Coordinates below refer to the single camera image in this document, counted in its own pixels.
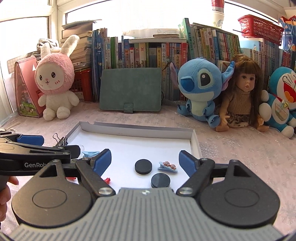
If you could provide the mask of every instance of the brown knit sweater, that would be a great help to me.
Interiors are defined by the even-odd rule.
[[[228,113],[236,115],[249,115],[251,113],[251,96],[250,91],[244,92],[235,86],[232,93],[225,93],[230,102],[227,108]]]

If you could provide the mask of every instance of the stitch plush toy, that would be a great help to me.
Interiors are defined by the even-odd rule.
[[[79,98],[69,89],[74,82],[74,67],[69,58],[79,41],[77,35],[70,36],[63,44],[59,53],[50,53],[48,43],[41,48],[41,61],[36,67],[35,82],[44,93],[39,100],[45,106],[43,117],[51,121],[57,116],[66,119],[73,106],[77,106]]]
[[[186,106],[178,105],[177,112],[181,115],[192,115],[199,121],[207,121],[215,128],[220,117],[214,114],[215,99],[225,90],[234,72],[234,62],[222,74],[219,68],[204,58],[192,59],[183,64],[178,71],[170,64],[171,79],[179,87],[181,93],[188,98]]]
[[[296,109],[296,73],[286,67],[276,69],[270,77],[269,93],[263,90],[259,114],[273,128],[291,138],[296,127],[296,119],[290,110]]]

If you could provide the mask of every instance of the doll's face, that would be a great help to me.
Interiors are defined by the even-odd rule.
[[[240,74],[236,79],[235,84],[238,88],[244,92],[249,92],[255,87],[255,75],[254,74]]]
[[[43,90],[56,90],[64,83],[64,71],[56,64],[47,63],[37,69],[36,81]]]

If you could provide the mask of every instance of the gray ribbed surface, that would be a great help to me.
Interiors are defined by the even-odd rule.
[[[71,225],[20,225],[10,234],[15,241],[272,241],[281,236],[271,225],[224,227],[209,219],[193,198],[176,196],[170,188],[122,188],[116,196],[97,199],[90,212]]]

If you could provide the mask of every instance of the stitch's nose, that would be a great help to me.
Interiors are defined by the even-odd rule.
[[[192,79],[181,79],[181,86],[183,87],[184,90],[187,92],[190,92],[194,89],[194,82]]]

